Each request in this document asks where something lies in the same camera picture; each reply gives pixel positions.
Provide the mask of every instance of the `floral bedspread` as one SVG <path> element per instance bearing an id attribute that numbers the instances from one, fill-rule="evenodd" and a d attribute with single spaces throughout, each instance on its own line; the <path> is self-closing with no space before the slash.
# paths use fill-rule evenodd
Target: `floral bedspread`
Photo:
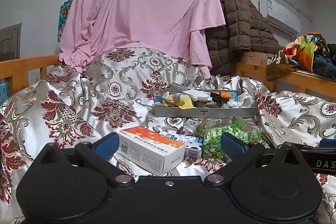
<path id="1" fill-rule="evenodd" d="M 190 88 L 248 91 L 259 109 L 255 120 L 263 128 L 265 145 L 276 147 L 289 141 L 317 146 L 321 138 L 336 138 L 336 104 L 301 93 L 270 94 L 262 83 L 239 76 L 204 80 L 197 67 L 148 48 L 112 49 L 92 60 L 81 74 L 60 63 L 0 107 L 0 223 L 22 216 L 16 185 L 48 142 L 72 147 L 134 126 L 193 135 L 201 119 L 152 113 L 153 99 L 171 82 Z M 152 175 L 118 153 L 111 163 L 135 179 Z M 225 164 L 186 157 L 166 176 L 204 178 Z M 316 178 L 324 190 L 316 217 L 320 223 L 336 223 L 336 178 L 320 174 Z"/>

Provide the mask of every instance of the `brown puffer jacket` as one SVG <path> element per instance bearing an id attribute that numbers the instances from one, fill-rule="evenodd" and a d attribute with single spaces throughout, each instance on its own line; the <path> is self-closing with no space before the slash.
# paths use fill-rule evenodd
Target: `brown puffer jacket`
<path id="1" fill-rule="evenodd" d="M 230 75 L 246 51 L 276 54 L 282 47 L 250 0 L 220 0 L 226 25 L 205 29 L 212 75 Z"/>

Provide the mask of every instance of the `cloth pile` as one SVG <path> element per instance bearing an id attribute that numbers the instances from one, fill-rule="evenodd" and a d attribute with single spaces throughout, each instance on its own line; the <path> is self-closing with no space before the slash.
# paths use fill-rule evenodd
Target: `cloth pile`
<path id="1" fill-rule="evenodd" d="M 296 70 L 336 78 L 336 45 L 327 44 L 320 33 L 302 35 L 272 58 L 266 66 L 266 78 L 273 81 Z"/>
<path id="2" fill-rule="evenodd" d="M 202 90 L 183 90 L 180 93 L 171 93 L 166 90 L 158 96 L 154 106 L 191 108 L 244 108 L 252 107 L 252 98 L 245 92 L 237 95 L 236 91 L 226 90 L 220 92 L 205 92 Z"/>

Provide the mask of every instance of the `wooden bed frame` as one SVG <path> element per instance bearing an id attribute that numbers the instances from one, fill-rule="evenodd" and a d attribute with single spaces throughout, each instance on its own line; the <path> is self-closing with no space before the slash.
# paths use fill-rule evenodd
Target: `wooden bed frame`
<path id="1" fill-rule="evenodd" d="M 20 58 L 0 62 L 0 79 L 9 78 L 10 93 L 14 94 L 29 86 L 28 71 L 40 69 L 41 79 L 47 75 L 47 66 L 56 65 L 59 62 L 58 55 Z M 275 89 L 276 80 L 266 80 L 266 65 L 254 65 L 238 62 L 236 75 L 256 79 L 266 85 L 272 92 Z M 306 75 L 300 72 L 292 72 L 281 77 L 278 81 L 296 85 L 297 92 L 305 93 L 307 89 L 330 96 L 336 102 L 336 83 Z"/>
<path id="2" fill-rule="evenodd" d="M 268 82 L 266 79 L 266 65 L 255 65 L 245 62 L 237 63 L 236 75 L 256 79 L 262 82 L 271 92 L 275 90 L 277 81 L 281 81 L 297 86 L 296 92 L 306 93 L 307 90 L 312 90 L 327 95 L 333 98 L 333 102 L 336 102 L 336 83 L 313 75 L 295 71 L 277 80 Z"/>

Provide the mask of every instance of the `cartoon poster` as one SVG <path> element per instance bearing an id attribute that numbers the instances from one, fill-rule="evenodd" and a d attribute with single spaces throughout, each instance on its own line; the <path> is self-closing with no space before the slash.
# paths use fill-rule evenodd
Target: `cartoon poster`
<path id="1" fill-rule="evenodd" d="M 57 33 L 57 42 L 58 43 L 61 41 L 65 21 L 67 20 L 71 3 L 72 3 L 72 0 L 68 0 L 61 5 L 61 9 L 60 9 L 60 12 L 59 12 L 58 33 Z"/>

